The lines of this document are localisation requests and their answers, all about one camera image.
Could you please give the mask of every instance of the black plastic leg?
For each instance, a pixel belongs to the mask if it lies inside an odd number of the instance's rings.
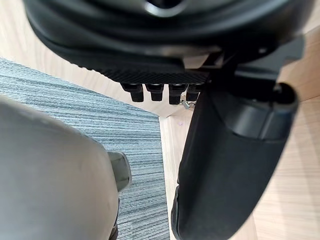
[[[272,101],[206,89],[198,98],[171,212],[180,240],[227,240],[263,194],[288,139],[299,100],[280,84]]]

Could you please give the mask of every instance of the gray carpet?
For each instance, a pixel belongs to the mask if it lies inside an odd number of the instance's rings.
[[[158,116],[3,58],[0,94],[125,152],[132,186],[120,195],[118,239],[170,239]]]

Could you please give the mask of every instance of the gray fabric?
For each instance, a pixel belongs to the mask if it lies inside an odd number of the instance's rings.
[[[132,186],[120,194],[118,239],[170,239],[158,116],[3,58],[0,94],[123,151]]]

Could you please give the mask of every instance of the striped carpet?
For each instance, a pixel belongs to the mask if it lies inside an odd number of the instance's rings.
[[[3,58],[0,94],[125,152],[132,186],[120,195],[118,239],[170,239],[158,116]]]

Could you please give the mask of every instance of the wooden floor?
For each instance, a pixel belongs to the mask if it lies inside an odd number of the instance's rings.
[[[192,112],[185,112],[159,119],[169,213],[191,116]],[[264,195],[232,240],[319,239],[320,97],[315,97],[301,103],[290,139]]]

